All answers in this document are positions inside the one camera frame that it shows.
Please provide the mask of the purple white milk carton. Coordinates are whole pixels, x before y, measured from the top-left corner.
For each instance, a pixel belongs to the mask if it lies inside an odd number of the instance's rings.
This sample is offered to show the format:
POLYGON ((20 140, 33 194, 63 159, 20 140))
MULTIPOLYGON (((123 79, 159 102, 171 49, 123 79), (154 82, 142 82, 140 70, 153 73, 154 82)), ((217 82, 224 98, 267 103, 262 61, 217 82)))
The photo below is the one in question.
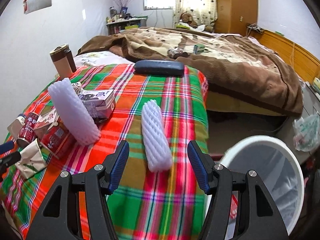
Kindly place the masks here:
POLYGON ((114 90, 83 90, 78 97, 93 119, 108 119, 116 107, 114 90))

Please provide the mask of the wooden wardrobe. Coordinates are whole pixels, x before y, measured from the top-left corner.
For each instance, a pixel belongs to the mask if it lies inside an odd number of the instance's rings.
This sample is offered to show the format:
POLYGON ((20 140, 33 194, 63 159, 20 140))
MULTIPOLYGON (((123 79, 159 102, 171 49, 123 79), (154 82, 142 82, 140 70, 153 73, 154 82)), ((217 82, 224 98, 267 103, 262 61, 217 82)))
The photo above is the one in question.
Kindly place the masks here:
POLYGON ((257 22, 258 0, 217 0, 216 33, 246 35, 247 26, 257 22))

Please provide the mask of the dark blue glasses case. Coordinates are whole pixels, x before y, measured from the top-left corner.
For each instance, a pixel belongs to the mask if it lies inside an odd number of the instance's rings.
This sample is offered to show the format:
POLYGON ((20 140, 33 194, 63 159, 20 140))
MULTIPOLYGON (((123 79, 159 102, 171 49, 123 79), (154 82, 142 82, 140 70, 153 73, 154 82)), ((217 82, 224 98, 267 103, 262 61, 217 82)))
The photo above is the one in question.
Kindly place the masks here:
POLYGON ((184 64, 177 61, 140 60, 135 63, 135 72, 144 75, 183 76, 184 64))

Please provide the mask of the wooden headboard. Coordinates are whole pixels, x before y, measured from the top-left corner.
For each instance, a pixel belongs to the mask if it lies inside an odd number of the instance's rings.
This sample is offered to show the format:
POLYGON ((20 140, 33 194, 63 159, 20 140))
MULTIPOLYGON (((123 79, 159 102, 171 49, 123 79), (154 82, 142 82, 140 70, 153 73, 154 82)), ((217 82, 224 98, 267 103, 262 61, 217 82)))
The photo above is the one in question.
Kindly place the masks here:
POLYGON ((250 35, 277 53, 304 81, 312 83, 319 78, 319 59, 302 46, 269 30, 252 31, 250 35))

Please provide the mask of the brown teddy bear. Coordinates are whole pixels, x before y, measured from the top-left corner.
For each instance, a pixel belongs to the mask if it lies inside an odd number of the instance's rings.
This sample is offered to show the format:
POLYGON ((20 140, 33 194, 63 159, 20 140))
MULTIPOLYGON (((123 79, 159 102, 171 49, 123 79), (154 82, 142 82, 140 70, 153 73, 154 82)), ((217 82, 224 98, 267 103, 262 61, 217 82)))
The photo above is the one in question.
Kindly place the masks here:
POLYGON ((192 15, 188 12, 184 12, 180 16, 179 23, 176 25, 177 28, 184 28, 189 30, 194 30, 198 32, 208 32, 213 33, 214 28, 211 25, 198 24, 193 19, 192 15))

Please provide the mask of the small green box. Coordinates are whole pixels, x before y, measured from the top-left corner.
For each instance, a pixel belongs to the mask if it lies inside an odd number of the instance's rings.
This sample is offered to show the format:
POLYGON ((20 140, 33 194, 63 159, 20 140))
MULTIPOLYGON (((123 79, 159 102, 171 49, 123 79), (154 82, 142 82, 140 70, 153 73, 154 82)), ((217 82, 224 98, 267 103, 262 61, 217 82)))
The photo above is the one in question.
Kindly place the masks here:
POLYGON ((205 51, 206 47, 203 44, 195 44, 193 48, 194 54, 201 54, 205 51))

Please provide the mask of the brown patterned blanket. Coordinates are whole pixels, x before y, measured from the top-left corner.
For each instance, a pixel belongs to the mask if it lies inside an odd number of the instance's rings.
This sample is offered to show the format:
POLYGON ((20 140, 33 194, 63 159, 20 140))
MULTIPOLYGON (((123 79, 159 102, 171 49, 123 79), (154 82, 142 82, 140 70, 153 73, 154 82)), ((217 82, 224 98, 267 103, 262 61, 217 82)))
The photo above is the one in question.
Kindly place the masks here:
POLYGON ((303 92, 298 75, 274 52, 249 38, 208 35, 187 29, 141 27, 119 34, 95 36, 78 54, 112 51, 131 62, 170 60, 169 50, 181 48, 188 56, 176 60, 199 70, 209 90, 293 117, 303 112, 303 92), (194 54, 195 44, 206 49, 194 54))

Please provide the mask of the floral dotted curtain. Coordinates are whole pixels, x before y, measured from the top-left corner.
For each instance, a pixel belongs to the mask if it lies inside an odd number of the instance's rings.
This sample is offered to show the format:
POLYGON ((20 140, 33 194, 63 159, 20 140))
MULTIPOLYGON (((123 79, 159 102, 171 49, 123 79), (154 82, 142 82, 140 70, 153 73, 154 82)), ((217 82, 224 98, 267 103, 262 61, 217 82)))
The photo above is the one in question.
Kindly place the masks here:
POLYGON ((217 0, 175 0, 173 24, 183 13, 189 13, 198 25, 212 25, 217 20, 217 0))

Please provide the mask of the cluttered side shelf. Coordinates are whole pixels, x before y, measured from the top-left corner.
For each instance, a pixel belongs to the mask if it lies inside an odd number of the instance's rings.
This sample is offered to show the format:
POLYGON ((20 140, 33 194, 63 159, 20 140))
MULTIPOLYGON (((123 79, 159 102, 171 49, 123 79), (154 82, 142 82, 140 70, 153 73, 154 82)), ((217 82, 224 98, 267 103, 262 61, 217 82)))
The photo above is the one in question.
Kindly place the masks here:
POLYGON ((146 27, 148 16, 132 16, 122 10, 116 14, 114 7, 110 7, 111 17, 106 18, 106 27, 109 35, 118 34, 125 30, 146 27))

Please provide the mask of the plastic bag green print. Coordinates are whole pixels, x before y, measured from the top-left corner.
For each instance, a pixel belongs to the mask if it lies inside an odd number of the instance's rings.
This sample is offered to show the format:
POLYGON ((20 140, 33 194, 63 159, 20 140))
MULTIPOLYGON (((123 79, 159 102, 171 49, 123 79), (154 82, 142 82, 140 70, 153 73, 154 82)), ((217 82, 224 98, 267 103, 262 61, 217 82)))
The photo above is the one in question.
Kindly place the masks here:
POLYGON ((299 118, 292 123, 293 145, 297 151, 310 152, 319 146, 319 115, 299 118))

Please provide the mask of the white foam net sleeve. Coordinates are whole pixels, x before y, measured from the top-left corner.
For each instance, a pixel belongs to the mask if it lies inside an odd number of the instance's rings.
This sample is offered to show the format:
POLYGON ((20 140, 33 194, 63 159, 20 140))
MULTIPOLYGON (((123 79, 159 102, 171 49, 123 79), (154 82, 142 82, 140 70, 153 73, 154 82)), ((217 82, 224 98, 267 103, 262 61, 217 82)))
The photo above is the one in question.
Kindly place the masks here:
POLYGON ((87 146, 100 139, 100 130, 69 78, 52 83, 48 87, 48 93, 61 120, 79 144, 87 146))

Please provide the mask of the white foam fruit net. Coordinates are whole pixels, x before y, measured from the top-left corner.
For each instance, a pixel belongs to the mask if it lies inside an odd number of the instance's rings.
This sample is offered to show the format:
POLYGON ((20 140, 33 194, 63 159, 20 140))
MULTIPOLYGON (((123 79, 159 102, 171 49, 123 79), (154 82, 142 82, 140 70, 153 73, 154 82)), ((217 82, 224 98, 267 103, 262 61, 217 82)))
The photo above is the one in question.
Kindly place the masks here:
POLYGON ((164 134, 162 111, 156 100, 142 107, 142 136, 148 168, 151 172, 167 171, 173 160, 167 137, 164 134))

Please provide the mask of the white paper cup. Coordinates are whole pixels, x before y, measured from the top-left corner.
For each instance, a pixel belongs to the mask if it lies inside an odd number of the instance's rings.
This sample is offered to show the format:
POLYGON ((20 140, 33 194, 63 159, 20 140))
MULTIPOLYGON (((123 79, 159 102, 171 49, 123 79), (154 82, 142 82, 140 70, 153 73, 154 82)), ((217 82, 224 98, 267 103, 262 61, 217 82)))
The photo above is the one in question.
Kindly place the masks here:
POLYGON ((24 179, 29 179, 47 167, 38 140, 35 139, 21 152, 21 159, 15 166, 24 179))

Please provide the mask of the red milk can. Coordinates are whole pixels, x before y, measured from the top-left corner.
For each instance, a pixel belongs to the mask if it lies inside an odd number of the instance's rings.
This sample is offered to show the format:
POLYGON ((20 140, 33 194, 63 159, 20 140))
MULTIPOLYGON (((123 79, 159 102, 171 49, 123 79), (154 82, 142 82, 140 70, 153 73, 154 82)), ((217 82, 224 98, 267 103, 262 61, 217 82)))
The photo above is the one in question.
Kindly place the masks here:
POLYGON ((25 124, 22 126, 17 138, 17 144, 20 148, 26 148, 37 138, 34 128, 38 118, 39 115, 35 112, 29 112, 26 116, 25 124))

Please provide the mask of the red crushed drink carton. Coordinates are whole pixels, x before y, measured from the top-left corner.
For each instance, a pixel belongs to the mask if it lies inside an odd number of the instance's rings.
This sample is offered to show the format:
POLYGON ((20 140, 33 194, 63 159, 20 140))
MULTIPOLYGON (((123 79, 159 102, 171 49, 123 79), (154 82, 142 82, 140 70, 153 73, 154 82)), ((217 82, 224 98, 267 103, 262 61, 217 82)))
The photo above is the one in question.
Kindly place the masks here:
POLYGON ((57 159, 63 158, 75 144, 75 138, 63 123, 55 108, 40 115, 34 132, 40 144, 57 159))

